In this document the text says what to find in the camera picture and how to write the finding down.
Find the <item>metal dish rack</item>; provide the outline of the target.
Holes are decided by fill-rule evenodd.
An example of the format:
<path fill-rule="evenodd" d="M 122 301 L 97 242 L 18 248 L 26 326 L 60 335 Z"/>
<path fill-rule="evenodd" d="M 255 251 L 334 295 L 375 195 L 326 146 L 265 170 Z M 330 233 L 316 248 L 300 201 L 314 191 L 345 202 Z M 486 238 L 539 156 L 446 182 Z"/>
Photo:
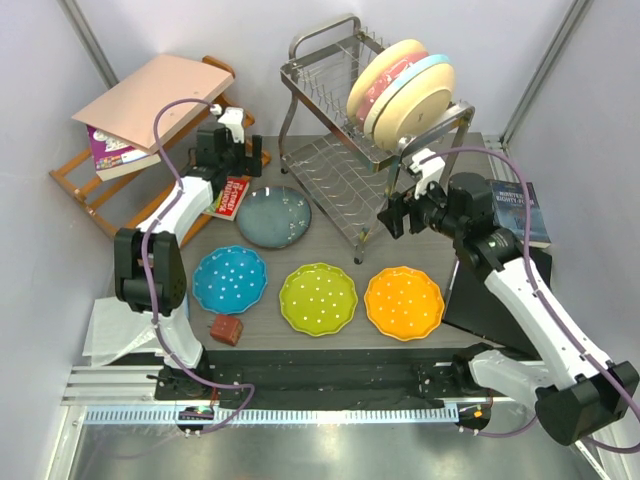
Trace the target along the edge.
<path fill-rule="evenodd" d="M 299 33 L 280 69 L 291 101 L 278 147 L 289 173 L 334 224 L 361 263 L 367 240 L 381 229 L 378 212 L 395 191 L 407 191 L 417 176 L 408 160 L 377 148 L 347 117 L 347 97 L 358 75 L 385 49 L 358 16 L 345 13 Z M 292 152 L 285 140 L 298 105 L 304 105 L 327 135 Z"/>

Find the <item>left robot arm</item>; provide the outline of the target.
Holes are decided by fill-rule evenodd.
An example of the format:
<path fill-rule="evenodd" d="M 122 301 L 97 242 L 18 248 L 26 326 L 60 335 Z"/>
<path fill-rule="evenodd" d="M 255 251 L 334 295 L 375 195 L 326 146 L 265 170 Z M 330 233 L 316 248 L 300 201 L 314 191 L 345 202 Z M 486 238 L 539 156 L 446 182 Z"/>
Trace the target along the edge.
<path fill-rule="evenodd" d="M 159 150 L 174 177 L 169 195 L 145 221 L 119 229 L 114 237 L 116 297 L 133 312 L 149 316 L 165 369 L 178 377 L 179 388 L 193 399 L 205 397 L 216 383 L 187 316 L 181 243 L 228 179 L 259 177 L 263 170 L 260 135 L 254 134 L 247 147 L 225 125 L 216 128 L 210 139 L 205 159 L 182 173 L 166 150 Z"/>

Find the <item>green dotted plate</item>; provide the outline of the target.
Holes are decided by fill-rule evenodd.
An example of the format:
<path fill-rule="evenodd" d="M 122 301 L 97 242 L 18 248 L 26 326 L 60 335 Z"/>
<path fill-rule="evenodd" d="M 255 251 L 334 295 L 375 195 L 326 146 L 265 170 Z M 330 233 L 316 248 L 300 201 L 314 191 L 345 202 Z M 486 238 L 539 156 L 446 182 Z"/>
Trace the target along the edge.
<path fill-rule="evenodd" d="M 354 318 L 358 295 L 353 279 L 326 263 L 302 265 L 279 292 L 280 311 L 290 327 L 312 337 L 339 333 Z"/>

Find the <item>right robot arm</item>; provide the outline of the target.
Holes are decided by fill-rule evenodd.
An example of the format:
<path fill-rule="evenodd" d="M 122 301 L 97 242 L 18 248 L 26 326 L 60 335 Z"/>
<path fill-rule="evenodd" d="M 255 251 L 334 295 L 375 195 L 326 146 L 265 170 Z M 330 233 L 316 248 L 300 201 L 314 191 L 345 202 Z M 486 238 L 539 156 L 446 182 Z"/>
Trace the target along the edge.
<path fill-rule="evenodd" d="M 455 174 L 446 188 L 432 181 L 419 194 L 394 194 L 377 217 L 394 238 L 408 221 L 412 233 L 430 228 L 451 239 L 459 263 L 504 305 L 544 363 L 529 367 L 486 345 L 470 347 L 451 371 L 457 391 L 486 388 L 511 397 L 565 446 L 639 410 L 636 368 L 614 363 L 571 319 L 527 246 L 496 222 L 492 188 L 481 175 Z"/>

